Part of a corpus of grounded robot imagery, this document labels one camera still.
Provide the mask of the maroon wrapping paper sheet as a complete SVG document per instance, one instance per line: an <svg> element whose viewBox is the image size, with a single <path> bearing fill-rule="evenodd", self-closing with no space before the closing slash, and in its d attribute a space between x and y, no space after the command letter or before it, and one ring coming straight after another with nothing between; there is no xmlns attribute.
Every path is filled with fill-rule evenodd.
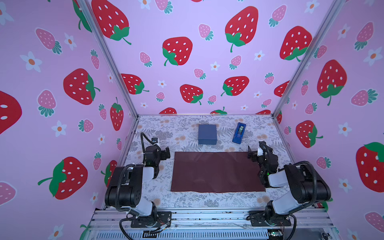
<svg viewBox="0 0 384 240"><path fill-rule="evenodd" d="M176 152L171 192L265 192L246 152Z"/></svg>

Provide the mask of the blue gift box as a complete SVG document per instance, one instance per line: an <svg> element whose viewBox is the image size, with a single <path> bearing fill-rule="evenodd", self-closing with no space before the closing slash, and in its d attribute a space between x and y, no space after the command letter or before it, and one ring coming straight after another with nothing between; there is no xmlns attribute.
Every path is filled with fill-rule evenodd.
<svg viewBox="0 0 384 240"><path fill-rule="evenodd" d="M199 145L216 145L217 144L217 126L216 125L199 125L198 144Z"/></svg>

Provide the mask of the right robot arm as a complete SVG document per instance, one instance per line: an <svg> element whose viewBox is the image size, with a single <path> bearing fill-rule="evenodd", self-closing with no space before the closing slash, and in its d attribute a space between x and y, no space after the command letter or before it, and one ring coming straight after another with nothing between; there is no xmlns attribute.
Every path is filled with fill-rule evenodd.
<svg viewBox="0 0 384 240"><path fill-rule="evenodd" d="M259 164L258 177L265 188L289 187L286 194L269 201L264 211L249 212L246 220L253 227L288 227L294 213L331 199L330 188L308 161L284 165L279 169L278 156L265 141L259 142L256 151L248 148L248 158Z"/></svg>

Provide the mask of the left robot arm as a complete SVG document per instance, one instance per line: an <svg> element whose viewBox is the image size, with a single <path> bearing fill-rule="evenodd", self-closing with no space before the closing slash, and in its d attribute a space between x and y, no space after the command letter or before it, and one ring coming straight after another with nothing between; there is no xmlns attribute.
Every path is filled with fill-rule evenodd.
<svg viewBox="0 0 384 240"><path fill-rule="evenodd" d="M105 205L132 215L123 219L123 222L131 223L131 228L157 228L160 231L170 226L172 213L158 212L156 204L142 196L143 181L156 179L160 162L170 157L168 147L161 150L156 144L148 146L142 164L117 167L112 174Z"/></svg>

